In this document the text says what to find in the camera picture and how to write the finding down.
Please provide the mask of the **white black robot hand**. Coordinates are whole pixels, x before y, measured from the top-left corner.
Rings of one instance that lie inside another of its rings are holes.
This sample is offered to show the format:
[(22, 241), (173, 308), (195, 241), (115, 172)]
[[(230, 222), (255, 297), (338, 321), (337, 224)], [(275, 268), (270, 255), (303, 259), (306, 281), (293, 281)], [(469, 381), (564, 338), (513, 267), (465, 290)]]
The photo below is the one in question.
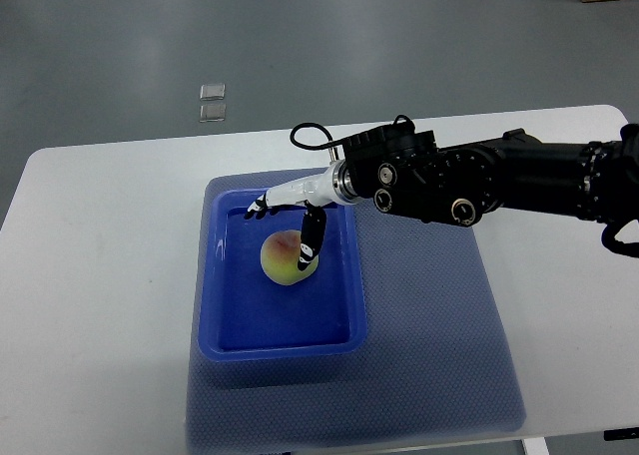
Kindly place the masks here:
[(273, 186), (257, 197), (247, 208), (245, 219), (262, 219), (281, 208), (306, 209), (301, 229), (298, 270), (305, 271), (318, 257), (326, 227), (324, 207), (330, 204), (353, 206), (362, 201), (350, 181), (345, 161), (332, 162), (318, 175)]

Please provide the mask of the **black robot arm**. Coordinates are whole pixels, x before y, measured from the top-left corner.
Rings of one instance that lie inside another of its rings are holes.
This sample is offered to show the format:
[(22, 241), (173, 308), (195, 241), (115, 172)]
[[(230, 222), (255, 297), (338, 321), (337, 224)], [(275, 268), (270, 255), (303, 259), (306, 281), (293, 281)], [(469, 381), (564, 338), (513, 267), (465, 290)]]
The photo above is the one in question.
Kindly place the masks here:
[(448, 148), (412, 120), (342, 141), (355, 194), (388, 215), (470, 227), (499, 208), (595, 221), (608, 250), (635, 257), (638, 245), (617, 239), (638, 218), (638, 127), (588, 144), (542, 143), (522, 129)]

